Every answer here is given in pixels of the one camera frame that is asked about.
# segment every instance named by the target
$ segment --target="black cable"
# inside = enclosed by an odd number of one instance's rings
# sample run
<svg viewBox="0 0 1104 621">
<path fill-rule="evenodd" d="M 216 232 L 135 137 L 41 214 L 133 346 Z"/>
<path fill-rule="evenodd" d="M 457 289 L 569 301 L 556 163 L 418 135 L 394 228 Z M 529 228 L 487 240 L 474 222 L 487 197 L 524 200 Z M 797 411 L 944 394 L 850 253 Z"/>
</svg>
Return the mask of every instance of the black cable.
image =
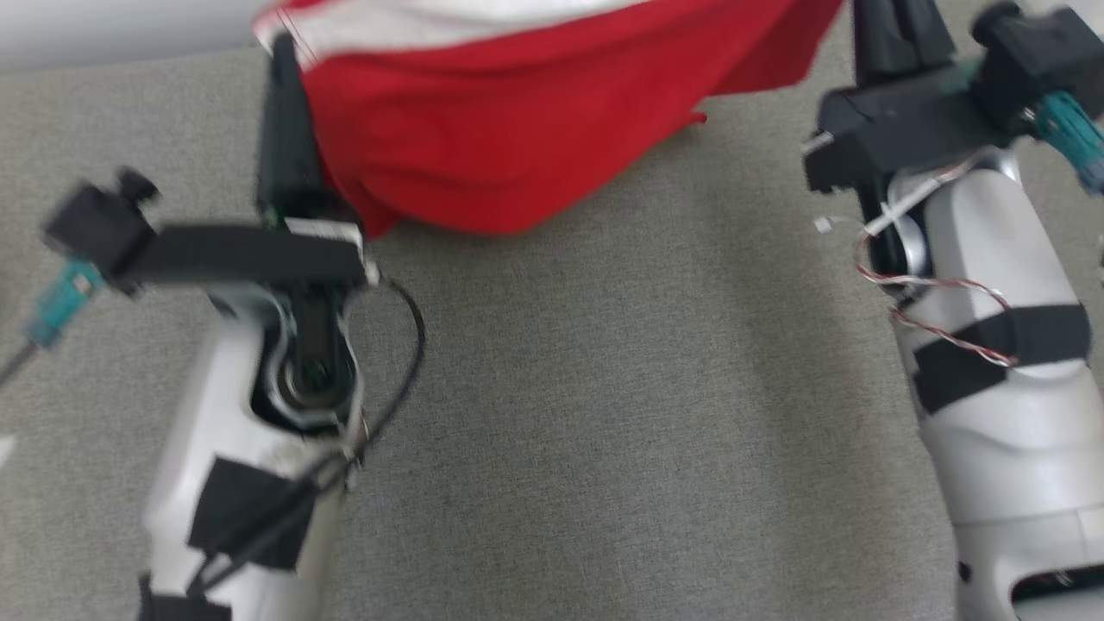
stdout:
<svg viewBox="0 0 1104 621">
<path fill-rule="evenodd" d="M 414 349 L 414 358 L 411 360 L 403 383 L 400 385 L 399 390 L 391 398 L 388 407 L 384 408 L 383 414 L 380 415 L 371 428 L 368 427 L 367 421 L 362 421 L 367 435 L 363 443 L 353 451 L 352 457 L 347 459 L 340 452 L 322 456 L 291 481 L 291 485 L 279 495 L 270 498 L 256 511 L 250 512 L 246 518 L 237 522 L 232 528 L 227 528 L 225 534 L 215 540 L 215 544 L 210 546 L 208 550 L 204 550 L 203 562 L 188 586 L 188 597 L 205 598 L 211 589 L 240 571 L 245 564 L 261 558 L 278 545 L 280 538 L 288 530 L 298 525 L 305 516 L 310 515 L 318 498 L 340 486 L 344 482 L 349 471 L 363 463 L 368 450 L 375 444 L 376 439 L 380 438 L 388 424 L 394 420 L 395 413 L 399 412 L 406 398 L 410 397 L 411 389 L 417 380 L 422 362 L 425 359 L 427 340 L 425 318 L 422 316 L 422 310 L 418 308 L 414 297 L 402 285 L 391 280 L 384 281 L 383 285 L 406 302 L 417 330 L 417 345 Z M 327 467 L 339 462 L 341 462 L 341 466 L 333 474 L 325 480 L 325 482 L 320 482 L 318 485 L 315 484 L 317 476 L 321 475 Z M 227 544 L 232 541 L 241 543 L 229 546 Z M 230 561 L 226 566 L 214 575 L 204 577 L 203 573 L 217 558 L 217 550 L 220 548 L 226 549 L 227 547 L 232 547 L 233 552 L 229 555 Z"/>
<path fill-rule="evenodd" d="M 414 357 L 411 359 L 410 367 L 406 369 L 406 379 L 403 380 L 403 383 L 399 387 L 399 391 L 391 398 L 391 403 L 383 410 L 383 414 L 376 419 L 371 429 L 368 428 L 368 421 L 363 421 L 367 436 L 364 438 L 364 443 L 357 449 L 353 455 L 357 465 L 363 463 L 364 454 L 375 444 L 380 434 L 391 420 L 395 418 L 395 413 L 402 408 L 406 398 L 410 397 L 411 389 L 414 387 L 414 382 L 417 381 L 418 372 L 422 370 L 422 362 L 425 360 L 425 317 L 422 316 L 422 309 L 417 307 L 417 302 L 414 301 L 410 292 L 395 281 L 388 278 L 383 282 L 383 285 L 395 292 L 399 297 L 403 298 L 406 306 L 410 307 L 411 317 L 414 319 L 414 328 L 417 330 L 417 345 L 414 349 Z"/>
<path fill-rule="evenodd" d="M 4 362 L 3 367 L 0 367 L 0 388 L 11 381 L 11 379 L 15 377 L 15 373 L 25 367 L 38 352 L 39 344 L 33 340 L 29 340 L 19 351 L 15 352 L 14 356 L 9 358 L 8 361 Z"/>
</svg>

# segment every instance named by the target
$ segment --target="white wall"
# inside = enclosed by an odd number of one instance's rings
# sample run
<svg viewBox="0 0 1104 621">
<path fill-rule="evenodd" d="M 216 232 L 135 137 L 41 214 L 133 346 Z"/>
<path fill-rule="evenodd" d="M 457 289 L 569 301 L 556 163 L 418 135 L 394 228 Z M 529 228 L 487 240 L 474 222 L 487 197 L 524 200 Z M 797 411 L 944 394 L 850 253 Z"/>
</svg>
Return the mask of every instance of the white wall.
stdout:
<svg viewBox="0 0 1104 621">
<path fill-rule="evenodd" d="M 0 72 L 254 43 L 268 0 L 0 0 Z"/>
</svg>

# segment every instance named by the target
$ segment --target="cable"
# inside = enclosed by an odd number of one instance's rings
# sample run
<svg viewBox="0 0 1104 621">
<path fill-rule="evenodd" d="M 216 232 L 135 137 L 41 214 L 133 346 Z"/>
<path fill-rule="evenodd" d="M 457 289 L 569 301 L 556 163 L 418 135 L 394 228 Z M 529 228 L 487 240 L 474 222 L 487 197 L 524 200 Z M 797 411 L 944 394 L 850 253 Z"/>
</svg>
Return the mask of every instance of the cable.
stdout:
<svg viewBox="0 0 1104 621">
<path fill-rule="evenodd" d="M 872 270 L 869 270 L 867 266 L 862 264 L 862 254 L 863 251 L 866 251 L 870 246 L 870 241 L 873 238 L 870 236 L 869 234 L 862 233 L 859 236 L 858 243 L 856 243 L 854 245 L 854 269 L 858 270 L 859 274 L 861 274 L 862 277 L 866 278 L 867 281 L 879 286 L 912 285 L 912 286 L 972 290 L 984 293 L 989 297 L 994 298 L 995 301 L 997 301 L 997 304 L 999 304 L 1000 307 L 1006 312 L 1012 309 L 1012 305 L 1009 304 L 1007 299 L 1005 299 L 1005 296 L 1001 295 L 1000 292 L 991 287 L 987 287 L 976 281 L 970 281 L 967 278 L 944 280 L 944 278 L 925 278 L 922 276 L 911 276 L 911 275 L 879 274 Z M 1019 360 L 1012 355 L 997 351 L 996 349 L 960 339 L 943 328 L 916 322 L 911 317 L 909 317 L 909 315 L 906 315 L 905 312 L 902 310 L 899 306 L 890 306 L 890 314 L 893 316 L 893 319 L 895 319 L 899 324 L 903 326 L 934 334 L 935 336 L 942 338 L 943 340 L 946 340 L 947 343 L 951 343 L 952 345 L 960 347 L 967 351 L 973 351 L 974 354 L 977 354 L 986 361 L 994 364 L 998 367 L 1011 368 L 1019 362 Z"/>
<path fill-rule="evenodd" d="M 901 275 L 879 274 L 873 270 L 870 270 L 866 265 L 863 265 L 862 261 L 863 255 L 868 254 L 870 242 L 873 241 L 874 238 L 883 233 L 887 229 L 892 227 L 894 222 L 896 222 L 906 213 L 912 211 L 915 207 L 924 202 L 924 200 L 926 200 L 930 196 L 932 196 L 936 190 L 938 190 L 940 188 L 946 186 L 952 181 L 960 179 L 962 177 L 974 170 L 974 168 L 977 166 L 978 161 L 981 160 L 985 154 L 986 154 L 985 149 L 975 151 L 965 160 L 936 171 L 931 178 L 924 180 L 924 182 L 922 182 L 911 192 L 905 194 L 904 198 L 900 199 L 899 201 L 894 202 L 891 206 L 883 203 L 882 215 L 871 220 L 867 224 L 862 224 L 861 222 L 854 220 L 853 218 L 846 218 L 846 217 L 818 218 L 814 223 L 816 224 L 817 230 L 820 231 L 821 233 L 827 233 L 831 231 L 834 224 L 838 222 L 856 222 L 860 227 L 862 227 L 862 232 L 859 234 L 858 241 L 854 244 L 854 256 L 853 256 L 854 269 L 858 270 L 859 274 L 862 275 L 863 278 L 875 285 L 879 286 L 912 285 L 920 287 L 926 286 L 926 287 L 972 290 L 984 293 L 989 297 L 994 298 L 995 301 L 997 301 L 997 304 L 999 304 L 1004 310 L 1006 312 L 1011 310 L 1012 308 L 1011 305 L 1008 303 L 1007 299 L 1005 299 L 1005 296 L 1001 295 L 1000 292 L 991 287 L 987 287 L 981 283 L 970 281 L 967 278 L 943 280 L 943 278 L 925 278 L 907 274 L 901 274 Z M 903 326 L 934 334 L 935 336 L 938 336 L 943 340 L 946 340 L 947 343 L 951 343 L 956 347 L 960 347 L 967 351 L 973 351 L 974 354 L 977 354 L 986 361 L 996 365 L 998 367 L 1011 368 L 1015 367 L 1017 364 L 1019 364 L 1019 360 L 1016 358 L 1016 356 L 997 351 L 996 349 L 991 349 L 989 347 L 984 347 L 981 345 L 977 345 L 975 343 L 960 339 L 951 331 L 945 330 L 943 328 L 916 322 L 911 317 L 909 317 L 909 315 L 905 314 L 905 312 L 901 309 L 899 306 L 890 306 L 890 314 L 893 316 L 894 320 L 896 320 L 899 324 Z"/>
<path fill-rule="evenodd" d="M 414 297 L 402 285 L 391 278 L 384 280 L 382 284 L 403 298 L 403 302 L 410 307 L 411 317 L 414 319 L 414 328 L 417 330 L 417 345 L 414 348 L 414 357 L 411 359 L 410 367 L 406 369 L 406 378 L 399 387 L 399 391 L 392 397 L 391 402 L 383 410 L 383 414 L 376 419 L 375 424 L 369 428 L 368 419 L 363 415 L 361 417 L 361 423 L 364 425 L 364 441 L 353 452 L 353 459 L 358 465 L 363 463 L 364 454 L 375 444 L 384 428 L 394 419 L 395 413 L 402 407 L 403 402 L 406 401 L 406 398 L 410 397 L 411 388 L 417 381 L 417 376 L 422 371 L 422 362 L 425 360 L 425 317 L 422 316 L 422 310 L 417 307 Z"/>
<path fill-rule="evenodd" d="M 0 388 L 3 388 L 6 383 L 11 381 L 12 378 L 15 377 L 15 373 L 25 367 L 38 352 L 39 344 L 33 340 L 28 340 L 14 356 L 9 358 L 8 361 L 3 364 L 3 367 L 0 367 Z"/>
<path fill-rule="evenodd" d="M 188 586 L 189 598 L 205 598 L 206 593 L 216 586 L 224 582 L 234 573 L 240 571 L 247 562 L 261 558 L 269 552 L 280 538 L 291 528 L 299 524 L 301 519 L 310 515 L 318 498 L 337 490 L 344 481 L 348 473 L 361 465 L 368 450 L 375 444 L 390 424 L 402 404 L 410 397 L 411 389 L 417 380 L 422 370 L 422 362 L 425 360 L 426 329 L 425 318 L 418 308 L 414 297 L 399 283 L 388 278 L 382 282 L 383 286 L 391 290 L 406 302 L 410 307 L 414 326 L 417 330 L 417 345 L 414 349 L 414 357 L 406 371 L 406 377 L 400 385 L 399 390 L 391 398 L 383 413 L 371 427 L 368 419 L 363 418 L 364 439 L 353 450 L 351 456 L 343 452 L 335 452 L 323 455 L 314 464 L 300 473 L 291 484 L 280 494 L 265 502 L 259 508 L 251 512 L 248 516 L 238 520 L 233 527 L 227 528 L 225 534 L 215 539 L 215 544 L 205 550 L 203 562 L 197 569 L 191 582 Z M 328 477 L 315 484 L 316 477 L 322 475 L 327 469 L 340 464 Z M 229 560 L 216 571 L 213 570 L 219 555 L 219 548 L 231 547 L 233 552 L 229 554 Z"/>
</svg>

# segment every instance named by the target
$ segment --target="teal connector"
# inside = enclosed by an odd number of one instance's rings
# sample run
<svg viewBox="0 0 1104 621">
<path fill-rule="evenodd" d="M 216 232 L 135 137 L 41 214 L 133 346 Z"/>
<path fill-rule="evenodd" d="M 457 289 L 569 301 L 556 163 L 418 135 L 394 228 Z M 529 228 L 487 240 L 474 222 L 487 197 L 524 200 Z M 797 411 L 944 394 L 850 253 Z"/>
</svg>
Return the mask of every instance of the teal connector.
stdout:
<svg viewBox="0 0 1104 621">
<path fill-rule="evenodd" d="M 1091 194 L 1104 194 L 1104 133 L 1072 95 L 1051 93 L 1036 110 L 1036 130 L 1070 160 Z"/>
<path fill-rule="evenodd" d="M 43 349 L 53 346 L 103 286 L 104 277 L 91 263 L 70 260 L 54 284 L 39 298 L 38 312 L 25 326 L 26 338 Z"/>
</svg>

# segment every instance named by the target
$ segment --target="white label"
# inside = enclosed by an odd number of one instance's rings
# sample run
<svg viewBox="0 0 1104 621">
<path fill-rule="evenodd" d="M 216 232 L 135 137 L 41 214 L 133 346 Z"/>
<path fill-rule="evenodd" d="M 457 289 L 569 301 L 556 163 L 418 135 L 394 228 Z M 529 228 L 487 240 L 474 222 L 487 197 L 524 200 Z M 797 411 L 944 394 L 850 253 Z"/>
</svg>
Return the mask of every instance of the white label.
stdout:
<svg viewBox="0 0 1104 621">
<path fill-rule="evenodd" d="M 360 227 L 351 222 L 335 222 L 333 220 L 306 220 L 302 218 L 285 218 L 287 230 L 297 235 L 310 235 L 327 240 L 338 240 L 357 244 L 361 257 L 364 256 L 364 235 Z"/>
</svg>

